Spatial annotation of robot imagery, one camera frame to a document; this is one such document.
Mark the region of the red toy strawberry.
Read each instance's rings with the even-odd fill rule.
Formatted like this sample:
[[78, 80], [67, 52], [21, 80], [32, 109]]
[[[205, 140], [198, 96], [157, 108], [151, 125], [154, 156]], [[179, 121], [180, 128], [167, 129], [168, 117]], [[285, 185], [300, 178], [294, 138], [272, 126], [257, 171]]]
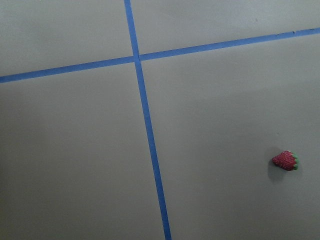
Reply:
[[296, 171], [300, 164], [298, 156], [289, 150], [285, 150], [274, 156], [271, 162], [285, 171]]

